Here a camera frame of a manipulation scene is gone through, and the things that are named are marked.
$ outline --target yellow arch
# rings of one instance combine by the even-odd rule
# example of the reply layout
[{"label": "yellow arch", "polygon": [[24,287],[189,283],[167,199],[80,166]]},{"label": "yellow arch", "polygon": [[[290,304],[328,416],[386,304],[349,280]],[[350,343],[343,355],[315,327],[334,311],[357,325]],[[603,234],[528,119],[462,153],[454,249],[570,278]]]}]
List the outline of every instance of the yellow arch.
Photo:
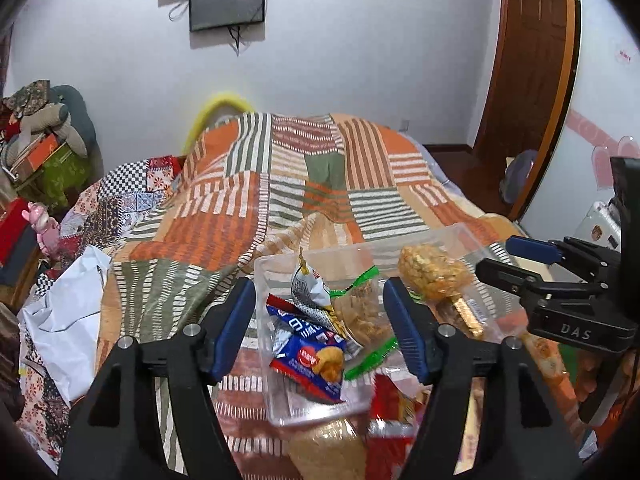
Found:
[{"label": "yellow arch", "polygon": [[231,106],[242,113],[255,111],[254,107],[252,107],[247,101],[236,94],[232,94],[231,92],[222,92],[214,95],[207,104],[204,105],[202,110],[200,110],[196,120],[193,122],[193,126],[191,127],[191,130],[189,130],[189,135],[187,136],[187,141],[184,143],[184,147],[182,148],[183,155],[189,154],[195,141],[207,126],[207,121],[209,120],[210,115],[223,106]]}]

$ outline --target wooden floor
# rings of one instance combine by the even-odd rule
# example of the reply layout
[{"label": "wooden floor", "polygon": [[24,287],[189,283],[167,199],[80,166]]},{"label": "wooden floor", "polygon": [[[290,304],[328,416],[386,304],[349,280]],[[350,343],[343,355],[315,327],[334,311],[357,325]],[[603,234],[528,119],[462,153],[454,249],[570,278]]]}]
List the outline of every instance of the wooden floor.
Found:
[{"label": "wooden floor", "polygon": [[507,215],[511,207],[500,198],[500,175],[490,171],[471,153],[432,152],[442,171],[462,190],[465,196],[487,213]]}]

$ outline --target crumpled white paper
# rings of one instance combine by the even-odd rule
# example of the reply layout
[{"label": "crumpled white paper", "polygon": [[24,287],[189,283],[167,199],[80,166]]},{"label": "crumpled white paper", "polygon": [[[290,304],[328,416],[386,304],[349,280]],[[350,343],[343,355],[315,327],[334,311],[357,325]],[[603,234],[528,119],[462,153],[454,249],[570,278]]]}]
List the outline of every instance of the crumpled white paper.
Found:
[{"label": "crumpled white paper", "polygon": [[88,246],[42,298],[18,313],[69,406],[95,377],[100,302],[110,262],[110,256]]}]

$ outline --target black and white checkered pattern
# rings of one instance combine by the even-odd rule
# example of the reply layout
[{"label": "black and white checkered pattern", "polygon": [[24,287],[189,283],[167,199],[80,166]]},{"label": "black and white checkered pattern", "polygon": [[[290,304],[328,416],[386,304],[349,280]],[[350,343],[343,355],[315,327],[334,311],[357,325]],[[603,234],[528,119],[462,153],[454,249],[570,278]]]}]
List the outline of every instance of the black and white checkered pattern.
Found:
[{"label": "black and white checkered pattern", "polygon": [[98,200],[127,193],[146,191],[148,161],[128,162],[111,170],[100,181]]},{"label": "black and white checkered pattern", "polygon": [[43,297],[47,291],[51,288],[51,285],[55,283],[55,280],[52,280],[49,276],[47,276],[44,272],[40,274],[36,278],[36,288],[33,291],[33,295],[36,298]]}]

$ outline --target door frame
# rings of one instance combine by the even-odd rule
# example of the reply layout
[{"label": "door frame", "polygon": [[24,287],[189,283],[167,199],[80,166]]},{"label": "door frame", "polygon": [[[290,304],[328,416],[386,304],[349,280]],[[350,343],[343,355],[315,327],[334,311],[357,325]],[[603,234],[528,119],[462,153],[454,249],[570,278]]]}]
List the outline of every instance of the door frame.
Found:
[{"label": "door frame", "polygon": [[[478,152],[478,148],[482,138],[486,135],[486,126],[488,122],[488,111],[490,110],[497,86],[497,75],[500,72],[502,64],[502,56],[504,53],[504,39],[507,27],[508,1],[500,0],[500,23],[498,25],[498,41],[495,49],[494,67],[492,70],[491,82],[487,93],[484,111],[482,112],[482,120],[478,128],[478,136],[474,143],[474,152]],[[536,160],[533,163],[529,176],[523,189],[520,191],[516,202],[511,207],[508,214],[509,220],[514,221],[520,219],[526,211],[529,203],[533,199],[540,181],[548,166],[553,150],[560,137],[564,118],[569,108],[569,101],[574,89],[575,70],[578,62],[578,50],[580,47],[580,0],[566,1],[566,32],[564,38],[564,52],[562,53],[562,66],[560,69],[560,77],[558,81],[558,90],[556,98],[551,108],[551,115],[546,124],[545,133],[538,149]]]}]

